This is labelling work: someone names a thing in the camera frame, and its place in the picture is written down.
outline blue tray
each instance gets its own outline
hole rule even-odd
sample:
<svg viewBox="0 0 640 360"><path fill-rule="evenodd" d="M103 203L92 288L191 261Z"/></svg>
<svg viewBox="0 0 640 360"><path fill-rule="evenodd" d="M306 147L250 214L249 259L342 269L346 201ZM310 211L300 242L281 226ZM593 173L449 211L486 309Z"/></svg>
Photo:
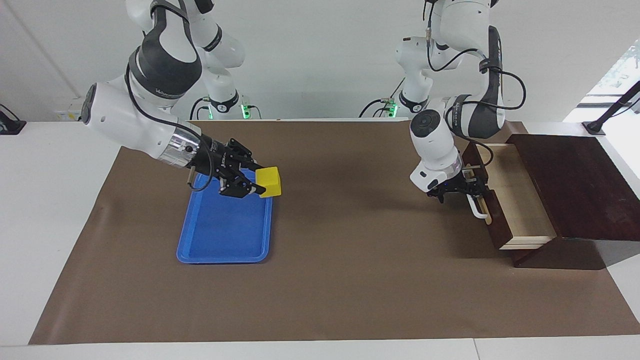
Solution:
<svg viewBox="0 0 640 360"><path fill-rule="evenodd" d="M243 171L255 181L255 173ZM207 176L198 174L195 187ZM243 199L218 194L220 182L192 192L176 256L186 264L258 263L269 252L273 198L253 193Z"/></svg>

